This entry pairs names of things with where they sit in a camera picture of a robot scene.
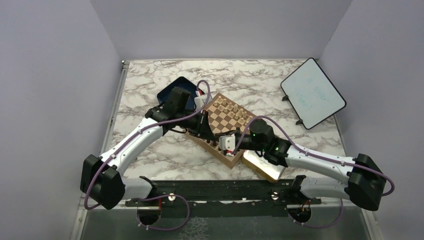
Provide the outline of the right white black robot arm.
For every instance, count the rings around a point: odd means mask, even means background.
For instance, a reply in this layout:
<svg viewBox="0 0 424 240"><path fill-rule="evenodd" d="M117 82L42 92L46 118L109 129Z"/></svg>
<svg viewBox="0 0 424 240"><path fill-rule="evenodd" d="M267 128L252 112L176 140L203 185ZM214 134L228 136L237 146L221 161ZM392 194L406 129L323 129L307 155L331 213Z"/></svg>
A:
<svg viewBox="0 0 424 240"><path fill-rule="evenodd" d="M253 118L244 131L239 128L231 134L225 149L231 152L250 150L274 166L305 169L322 175L305 177L300 184L288 190L289 199L300 204L317 197L346 199L356 206L377 211L388 178L373 159L366 154L341 157L314 151L276 136L273 128L259 117Z"/></svg>

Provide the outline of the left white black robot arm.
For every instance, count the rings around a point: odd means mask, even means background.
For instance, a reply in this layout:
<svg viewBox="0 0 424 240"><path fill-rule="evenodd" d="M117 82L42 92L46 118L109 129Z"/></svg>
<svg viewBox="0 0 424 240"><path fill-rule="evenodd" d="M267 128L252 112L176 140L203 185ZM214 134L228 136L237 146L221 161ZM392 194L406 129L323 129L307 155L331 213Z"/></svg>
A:
<svg viewBox="0 0 424 240"><path fill-rule="evenodd" d="M123 180L131 161L146 148L178 126L204 140L215 140L208 121L209 113L202 103L195 110L186 109L191 93L174 87L168 99L150 108L138 127L116 146L100 156L90 154L82 167L80 190L85 194L84 206L89 209L91 198L110 210L122 200L139 199L144 205L157 200L154 184L145 177Z"/></svg>

